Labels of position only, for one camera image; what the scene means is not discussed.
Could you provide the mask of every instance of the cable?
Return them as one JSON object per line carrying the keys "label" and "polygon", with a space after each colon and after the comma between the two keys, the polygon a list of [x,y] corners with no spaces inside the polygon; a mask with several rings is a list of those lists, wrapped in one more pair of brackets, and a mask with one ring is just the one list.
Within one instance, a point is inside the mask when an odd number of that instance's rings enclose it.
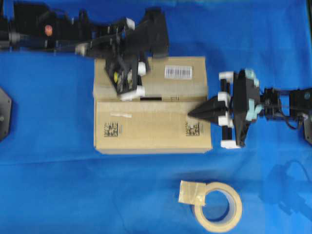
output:
{"label": "cable", "polygon": [[285,123],[287,124],[287,126],[288,126],[290,129],[299,130],[299,129],[301,128],[301,126],[302,126],[302,124],[303,124],[303,121],[302,121],[302,120],[298,120],[298,125],[297,125],[297,127],[294,127],[294,126],[292,126],[292,125],[289,123],[289,118],[288,118],[286,115],[284,115],[282,109],[280,109],[279,111],[280,111],[280,113],[281,113],[281,115],[282,115],[282,117],[283,117]]}

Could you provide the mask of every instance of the black bracket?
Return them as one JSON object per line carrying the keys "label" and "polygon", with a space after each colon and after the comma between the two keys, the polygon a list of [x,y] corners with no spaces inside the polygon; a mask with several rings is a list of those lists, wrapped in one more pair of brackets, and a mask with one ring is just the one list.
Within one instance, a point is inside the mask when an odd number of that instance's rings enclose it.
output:
{"label": "black bracket", "polygon": [[0,141],[9,134],[11,106],[12,100],[0,88]]}

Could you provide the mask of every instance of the brown cardboard box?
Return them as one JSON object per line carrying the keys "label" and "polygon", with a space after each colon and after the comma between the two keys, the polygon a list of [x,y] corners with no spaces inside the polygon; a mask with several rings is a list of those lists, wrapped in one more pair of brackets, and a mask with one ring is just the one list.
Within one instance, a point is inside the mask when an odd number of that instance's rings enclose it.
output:
{"label": "brown cardboard box", "polygon": [[[121,102],[95,62],[95,148],[104,154],[204,153],[212,148],[210,124],[187,116],[207,100],[204,57],[149,60],[143,77],[146,97],[161,101]],[[191,66],[192,79],[165,78],[165,66]]]}

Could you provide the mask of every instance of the white bracket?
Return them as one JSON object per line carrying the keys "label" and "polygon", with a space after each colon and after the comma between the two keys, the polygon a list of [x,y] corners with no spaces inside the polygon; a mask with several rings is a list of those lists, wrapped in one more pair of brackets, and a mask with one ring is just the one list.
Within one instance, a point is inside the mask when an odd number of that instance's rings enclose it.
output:
{"label": "white bracket", "polygon": [[240,149],[240,147],[236,145],[235,140],[222,140],[221,147],[225,149]]}
{"label": "white bracket", "polygon": [[234,79],[234,72],[220,72],[219,73],[219,80],[226,79],[226,81],[230,84],[233,83]]}
{"label": "white bracket", "polygon": [[[231,97],[227,92],[218,92],[218,101],[225,101],[225,106],[229,107],[230,105]],[[229,112],[226,111],[224,116],[218,117],[218,124],[219,126],[228,126],[230,128],[233,128],[233,120],[231,116],[229,115]]]}

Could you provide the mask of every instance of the blue cloth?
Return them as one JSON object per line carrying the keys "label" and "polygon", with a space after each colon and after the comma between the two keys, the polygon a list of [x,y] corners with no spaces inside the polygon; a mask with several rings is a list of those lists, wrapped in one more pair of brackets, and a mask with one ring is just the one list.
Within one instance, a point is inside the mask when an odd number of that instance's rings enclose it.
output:
{"label": "blue cloth", "polygon": [[[312,86],[304,0],[46,3],[72,17],[85,8],[96,21],[136,23],[146,7],[161,6],[170,56],[206,56],[210,96],[219,72],[245,67],[261,89]],[[0,143],[0,233],[207,233],[177,202],[181,179],[237,190],[243,215],[229,233],[311,233],[312,148],[302,130],[258,119],[240,150],[221,149],[212,126],[206,154],[106,156],[93,148],[92,59],[0,53],[0,71],[13,100],[11,133]],[[211,210],[224,208],[221,200],[211,197]]]}

